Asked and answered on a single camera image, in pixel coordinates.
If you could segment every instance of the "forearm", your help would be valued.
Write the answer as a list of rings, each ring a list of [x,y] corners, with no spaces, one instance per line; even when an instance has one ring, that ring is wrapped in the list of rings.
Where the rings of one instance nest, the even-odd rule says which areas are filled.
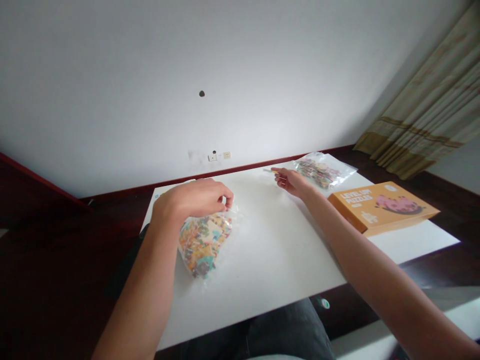
[[[172,305],[181,225],[150,225],[94,359],[153,359]]]
[[[348,282],[410,354],[428,358],[437,352],[443,358],[463,354],[465,347],[472,355],[478,351],[476,344],[324,196],[311,189],[303,201],[322,228]]]

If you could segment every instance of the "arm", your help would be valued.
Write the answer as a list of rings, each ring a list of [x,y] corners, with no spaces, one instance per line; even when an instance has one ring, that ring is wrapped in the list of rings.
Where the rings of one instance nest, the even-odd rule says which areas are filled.
[[[225,211],[232,201],[225,185],[205,179],[174,187],[154,203],[145,239],[92,359],[154,358],[172,307],[180,229],[187,217]]]
[[[388,256],[359,233],[295,171],[278,171],[278,186],[302,199],[347,281],[414,359],[479,359],[480,346],[455,326]]]

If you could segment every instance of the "clear plastic bag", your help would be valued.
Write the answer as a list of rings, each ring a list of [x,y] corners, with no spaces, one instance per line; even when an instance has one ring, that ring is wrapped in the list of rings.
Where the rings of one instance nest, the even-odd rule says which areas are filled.
[[[180,230],[178,251],[194,278],[207,279],[216,269],[225,241],[238,222],[235,204],[225,212],[205,217],[189,217]]]
[[[357,172],[357,169],[329,154],[311,152],[293,162],[295,170],[322,189],[331,190]]]

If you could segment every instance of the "orange puzzle box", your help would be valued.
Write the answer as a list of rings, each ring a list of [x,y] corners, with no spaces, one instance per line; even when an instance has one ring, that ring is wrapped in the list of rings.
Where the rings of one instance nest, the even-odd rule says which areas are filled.
[[[392,181],[334,192],[328,201],[365,236],[406,228],[440,212]]]

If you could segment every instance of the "jeans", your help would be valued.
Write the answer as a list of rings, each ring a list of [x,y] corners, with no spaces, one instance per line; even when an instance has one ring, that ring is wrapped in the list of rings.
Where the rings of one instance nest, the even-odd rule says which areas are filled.
[[[310,299],[208,333],[180,346],[182,360],[240,360],[278,354],[305,360],[335,358]]]

